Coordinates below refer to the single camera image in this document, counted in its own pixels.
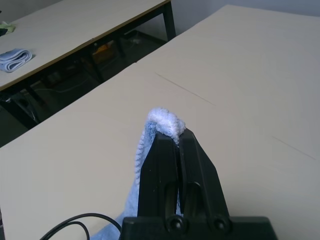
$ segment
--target table top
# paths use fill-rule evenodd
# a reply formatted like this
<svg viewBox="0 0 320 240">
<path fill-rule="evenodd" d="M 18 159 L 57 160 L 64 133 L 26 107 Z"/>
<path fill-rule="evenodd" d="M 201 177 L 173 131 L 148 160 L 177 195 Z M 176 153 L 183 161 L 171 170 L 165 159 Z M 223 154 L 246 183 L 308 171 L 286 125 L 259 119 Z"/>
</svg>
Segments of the table top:
<svg viewBox="0 0 320 240">
<path fill-rule="evenodd" d="M 232 216 L 267 216 L 283 240 L 320 237 L 319 161 L 136 63 L 0 148 L 6 240 L 40 239 L 82 213 L 119 215 L 154 107 L 168 108 L 194 132 Z M 85 223 L 91 234 L 105 224 Z M 54 239 L 83 237 L 71 227 Z"/>
<path fill-rule="evenodd" d="M 138 64 L 320 160 L 320 18 L 227 5 Z"/>
<path fill-rule="evenodd" d="M 63 0 L 13 22 L 0 53 L 15 48 L 34 58 L 12 73 L 0 71 L 3 90 L 106 36 L 170 0 Z"/>
</svg>

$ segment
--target black cable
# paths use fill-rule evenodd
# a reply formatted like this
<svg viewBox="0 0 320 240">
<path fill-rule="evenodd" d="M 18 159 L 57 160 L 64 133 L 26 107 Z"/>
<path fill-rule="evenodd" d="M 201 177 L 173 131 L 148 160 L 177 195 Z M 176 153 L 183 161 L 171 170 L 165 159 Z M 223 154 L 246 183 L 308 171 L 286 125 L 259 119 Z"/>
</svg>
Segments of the black cable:
<svg viewBox="0 0 320 240">
<path fill-rule="evenodd" d="M 88 228 L 80 221 L 71 221 L 71 222 L 68 222 L 64 225 L 62 225 L 60 228 L 56 229 L 55 231 L 53 232 L 50 232 L 49 235 L 46 236 L 46 240 L 50 239 L 53 235 L 55 235 L 57 232 L 59 232 L 60 230 L 64 229 L 65 227 L 68 227 L 70 225 L 80 225 L 84 232 L 85 232 L 85 235 L 86 235 L 86 240 L 90 240 L 90 234 L 89 234 L 89 231 L 88 231 Z"/>
<path fill-rule="evenodd" d="M 58 231 L 60 231 L 61 229 L 69 226 L 71 221 L 77 220 L 77 219 L 81 219 L 81 218 L 86 218 L 86 217 L 96 217 L 96 218 L 100 218 L 100 219 L 104 219 L 107 220 L 108 222 L 112 223 L 118 230 L 119 232 L 121 232 L 121 226 L 119 223 L 117 223 L 115 220 L 113 220 L 111 217 L 108 217 L 106 215 L 103 214 L 99 214 L 99 213 L 84 213 L 84 214 L 80 214 L 74 217 L 71 217 L 63 222 L 61 222 L 60 224 L 58 224 L 57 226 L 55 226 L 54 228 L 52 228 L 50 231 L 48 231 L 40 240 L 48 240 L 49 238 L 51 238 L 55 233 L 57 233 Z"/>
</svg>

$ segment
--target green cloth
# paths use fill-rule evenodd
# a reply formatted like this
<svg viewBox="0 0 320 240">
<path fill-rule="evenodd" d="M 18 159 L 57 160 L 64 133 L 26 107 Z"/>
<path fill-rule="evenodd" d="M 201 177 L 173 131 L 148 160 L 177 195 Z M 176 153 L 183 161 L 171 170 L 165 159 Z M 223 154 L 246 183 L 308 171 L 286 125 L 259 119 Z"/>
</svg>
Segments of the green cloth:
<svg viewBox="0 0 320 240">
<path fill-rule="evenodd" d="M 11 23 L 7 23 L 5 21 L 3 21 L 1 24 L 0 24 L 0 29 L 8 29 L 8 31 L 6 32 L 6 34 L 10 34 L 12 33 L 15 29 L 16 29 L 16 26 L 11 24 Z"/>
</svg>

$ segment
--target black table frame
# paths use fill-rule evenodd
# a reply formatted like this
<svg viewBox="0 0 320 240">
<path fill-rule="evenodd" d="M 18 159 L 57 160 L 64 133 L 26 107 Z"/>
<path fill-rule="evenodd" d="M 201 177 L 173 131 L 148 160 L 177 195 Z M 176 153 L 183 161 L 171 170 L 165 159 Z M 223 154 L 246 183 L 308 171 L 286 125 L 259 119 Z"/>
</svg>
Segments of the black table frame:
<svg viewBox="0 0 320 240">
<path fill-rule="evenodd" d="M 20 82 L 15 83 L 12 86 L 0 91 L 0 105 L 6 109 L 13 117 L 15 117 L 22 125 L 27 129 L 32 129 L 39 124 L 38 120 L 31 118 L 13 99 L 12 95 L 19 93 L 21 90 L 27 90 L 29 94 L 38 102 L 43 102 L 39 95 L 30 87 L 32 84 L 38 82 L 42 76 L 45 76 L 50 71 L 59 69 L 59 66 L 65 66 L 66 61 L 79 60 L 80 58 L 86 58 L 93 67 L 95 79 L 101 84 L 105 80 L 96 65 L 92 53 L 101 45 L 115 40 L 118 51 L 120 55 L 123 55 L 121 44 L 119 39 L 127 32 L 133 30 L 134 28 L 140 26 L 141 24 L 153 19 L 154 17 L 163 14 L 165 30 L 167 35 L 167 40 L 170 41 L 176 36 L 176 29 L 174 23 L 174 17 L 172 12 L 171 2 L 167 2 L 156 9 L 138 17 L 137 19 L 129 22 L 128 24 L 118 28 L 117 30 L 111 32 L 110 34 L 96 40 L 95 42 L 85 46 L 84 48 L 72 53 L 71 55 L 65 57 L 64 59 L 48 66 L 47 68 L 23 79 Z"/>
</svg>

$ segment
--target blue cloth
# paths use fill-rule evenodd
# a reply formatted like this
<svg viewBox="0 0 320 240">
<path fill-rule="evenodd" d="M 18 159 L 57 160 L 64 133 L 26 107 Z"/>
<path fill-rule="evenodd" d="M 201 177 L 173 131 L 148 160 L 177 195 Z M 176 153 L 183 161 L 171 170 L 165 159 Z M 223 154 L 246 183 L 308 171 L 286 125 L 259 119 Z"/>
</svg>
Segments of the blue cloth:
<svg viewBox="0 0 320 240">
<path fill-rule="evenodd" d="M 185 123 L 180 120 L 175 114 L 164 108 L 152 109 L 144 124 L 144 130 L 140 137 L 140 141 L 135 153 L 135 179 L 131 190 L 127 197 L 123 213 L 116 218 L 116 221 L 122 225 L 124 217 L 136 217 L 138 214 L 139 201 L 139 186 L 141 167 L 148 155 L 151 145 L 155 139 L 156 133 L 160 132 L 171 137 L 174 142 L 179 144 L 179 136 L 186 129 Z M 91 240 L 117 240 L 120 233 L 118 229 L 109 224 L 100 230 L 96 235 L 92 236 Z"/>
<path fill-rule="evenodd" d="M 32 59 L 30 51 L 20 48 L 15 48 L 6 53 L 0 54 L 0 70 L 7 73 L 12 73 L 22 65 Z"/>
</svg>

